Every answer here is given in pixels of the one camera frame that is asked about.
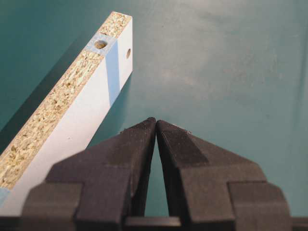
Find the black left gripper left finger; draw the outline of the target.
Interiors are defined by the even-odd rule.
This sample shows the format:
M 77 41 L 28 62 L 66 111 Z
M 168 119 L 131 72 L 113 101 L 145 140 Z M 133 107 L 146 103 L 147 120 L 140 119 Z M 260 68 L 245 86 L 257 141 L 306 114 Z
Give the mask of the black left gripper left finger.
M 143 215 L 156 120 L 54 164 L 23 206 L 23 231 L 119 231 L 126 216 Z

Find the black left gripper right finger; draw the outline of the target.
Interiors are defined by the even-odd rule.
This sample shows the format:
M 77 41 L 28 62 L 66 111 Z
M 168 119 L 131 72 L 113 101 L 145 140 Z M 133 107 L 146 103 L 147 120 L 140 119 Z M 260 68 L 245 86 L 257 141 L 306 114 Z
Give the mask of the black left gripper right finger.
M 168 211 L 192 231 L 289 231 L 282 190 L 244 157 L 160 120 L 156 124 Z

